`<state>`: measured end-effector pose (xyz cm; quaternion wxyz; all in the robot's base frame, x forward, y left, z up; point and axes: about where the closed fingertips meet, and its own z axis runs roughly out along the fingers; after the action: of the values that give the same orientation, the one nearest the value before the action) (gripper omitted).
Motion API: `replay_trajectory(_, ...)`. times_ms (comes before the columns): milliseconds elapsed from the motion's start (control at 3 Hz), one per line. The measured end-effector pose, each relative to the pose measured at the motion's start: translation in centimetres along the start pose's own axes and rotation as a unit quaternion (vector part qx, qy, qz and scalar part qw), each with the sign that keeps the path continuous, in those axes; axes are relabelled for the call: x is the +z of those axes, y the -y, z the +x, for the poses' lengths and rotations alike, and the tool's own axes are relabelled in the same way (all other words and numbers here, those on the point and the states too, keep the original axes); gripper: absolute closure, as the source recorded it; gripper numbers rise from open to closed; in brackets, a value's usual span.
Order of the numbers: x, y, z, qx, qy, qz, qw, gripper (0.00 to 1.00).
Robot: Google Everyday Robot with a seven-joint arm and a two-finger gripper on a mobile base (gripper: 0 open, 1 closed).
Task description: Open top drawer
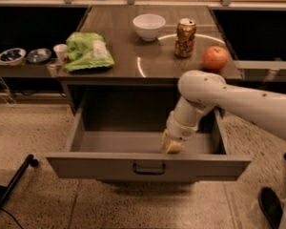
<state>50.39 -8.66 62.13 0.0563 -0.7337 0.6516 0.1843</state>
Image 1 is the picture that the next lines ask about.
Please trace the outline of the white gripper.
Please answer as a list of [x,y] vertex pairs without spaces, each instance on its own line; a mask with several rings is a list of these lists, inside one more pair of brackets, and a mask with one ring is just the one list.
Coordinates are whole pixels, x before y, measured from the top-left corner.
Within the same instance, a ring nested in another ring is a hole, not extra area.
[[182,141],[189,140],[198,130],[197,113],[178,114],[171,111],[166,121],[166,130],[161,139],[162,154],[177,154],[184,148]]

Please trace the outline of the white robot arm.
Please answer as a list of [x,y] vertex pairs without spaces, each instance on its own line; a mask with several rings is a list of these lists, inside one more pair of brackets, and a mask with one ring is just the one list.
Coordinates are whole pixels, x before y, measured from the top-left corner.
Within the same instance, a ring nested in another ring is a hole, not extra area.
[[200,120],[218,107],[286,141],[286,94],[226,83],[215,73],[188,71],[178,80],[180,93],[166,122],[161,152],[177,154],[198,130]]

